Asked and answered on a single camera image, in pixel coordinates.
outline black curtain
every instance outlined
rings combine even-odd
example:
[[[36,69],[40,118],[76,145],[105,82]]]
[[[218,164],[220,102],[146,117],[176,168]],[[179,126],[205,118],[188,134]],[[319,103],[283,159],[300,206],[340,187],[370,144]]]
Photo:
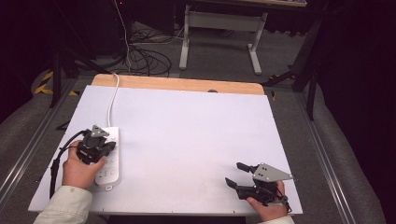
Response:
[[[0,123],[33,94],[35,78],[50,64],[45,33],[25,1],[0,3]]]
[[[389,0],[354,1],[341,25],[323,25],[315,46],[316,52],[326,47],[326,34],[339,36],[319,68],[318,83],[388,223],[396,223],[395,8]]]

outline white table surface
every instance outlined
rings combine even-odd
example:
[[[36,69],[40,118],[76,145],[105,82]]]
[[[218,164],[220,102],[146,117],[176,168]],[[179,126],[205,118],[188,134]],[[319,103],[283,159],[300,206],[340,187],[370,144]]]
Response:
[[[113,91],[87,86],[60,147],[93,124],[107,126]],[[119,88],[111,123],[120,127],[121,182],[93,193],[95,213],[250,216],[255,212],[224,180],[253,185],[236,163],[264,162],[291,173],[265,95]],[[42,211],[49,201],[49,162],[29,211]],[[62,172],[61,166],[56,188]],[[293,180],[284,183],[292,213],[301,214]]]

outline power strip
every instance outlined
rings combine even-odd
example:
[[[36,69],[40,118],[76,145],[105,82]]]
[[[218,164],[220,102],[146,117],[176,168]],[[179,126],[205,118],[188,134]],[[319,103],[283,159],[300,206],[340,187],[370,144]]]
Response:
[[[120,129],[103,128],[109,133],[106,142],[116,142],[116,147],[108,154],[105,166],[96,174],[95,184],[99,189],[111,190],[121,182],[120,178]]]

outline white sleeve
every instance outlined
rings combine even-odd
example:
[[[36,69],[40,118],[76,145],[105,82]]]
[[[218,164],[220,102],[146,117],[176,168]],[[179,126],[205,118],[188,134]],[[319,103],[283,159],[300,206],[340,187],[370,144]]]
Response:
[[[291,217],[287,216],[287,217],[280,217],[270,221],[262,222],[259,224],[294,224],[294,221]]]
[[[41,223],[84,223],[89,214],[92,194],[70,186],[61,186],[54,193],[43,212],[35,219]]]

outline hand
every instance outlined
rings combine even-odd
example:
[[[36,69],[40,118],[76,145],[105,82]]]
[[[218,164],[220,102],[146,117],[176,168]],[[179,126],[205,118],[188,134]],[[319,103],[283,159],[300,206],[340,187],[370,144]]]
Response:
[[[276,183],[279,191],[282,193],[282,195],[285,195],[285,184],[282,181],[277,181]],[[262,221],[269,221],[280,217],[285,217],[288,215],[288,210],[286,208],[286,205],[264,206],[254,198],[247,198],[247,202],[260,215]]]
[[[96,173],[105,165],[106,157],[102,157],[96,164],[85,164],[77,156],[78,142],[76,141],[70,144],[70,148],[68,149],[69,155],[67,161],[64,162],[62,185],[88,189]]]

